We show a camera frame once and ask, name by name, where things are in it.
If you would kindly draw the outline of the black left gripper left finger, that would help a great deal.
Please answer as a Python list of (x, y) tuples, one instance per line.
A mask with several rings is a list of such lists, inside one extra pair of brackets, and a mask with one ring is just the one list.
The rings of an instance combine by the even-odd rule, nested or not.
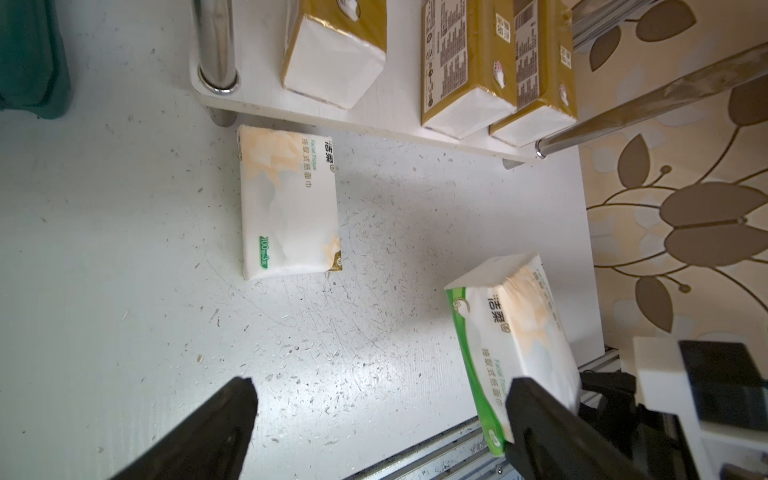
[(234, 377), (116, 479), (238, 479), (258, 412), (250, 378)]

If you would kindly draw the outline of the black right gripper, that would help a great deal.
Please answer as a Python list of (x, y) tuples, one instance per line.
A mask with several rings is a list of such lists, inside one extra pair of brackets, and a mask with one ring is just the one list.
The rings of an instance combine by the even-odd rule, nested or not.
[(646, 408), (636, 394), (635, 376), (622, 371), (580, 374), (579, 416), (652, 479), (697, 479), (697, 468), (675, 415)]

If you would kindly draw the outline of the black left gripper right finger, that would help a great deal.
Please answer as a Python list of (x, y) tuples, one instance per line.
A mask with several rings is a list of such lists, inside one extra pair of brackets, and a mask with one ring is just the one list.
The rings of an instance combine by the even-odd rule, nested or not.
[(645, 479), (626, 456), (532, 378), (506, 399), (513, 441), (505, 458), (525, 479)]

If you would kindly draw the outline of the gold tissue pack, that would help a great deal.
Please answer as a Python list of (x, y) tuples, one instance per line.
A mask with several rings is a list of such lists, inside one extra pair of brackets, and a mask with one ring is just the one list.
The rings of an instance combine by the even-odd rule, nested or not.
[(422, 6), (421, 126), (462, 140), (517, 110), (512, 0)]
[(385, 0), (288, 3), (285, 89), (349, 110), (382, 73), (386, 56)]
[(572, 11), (557, 0), (513, 5), (518, 108), (489, 133), (523, 147), (577, 123)]

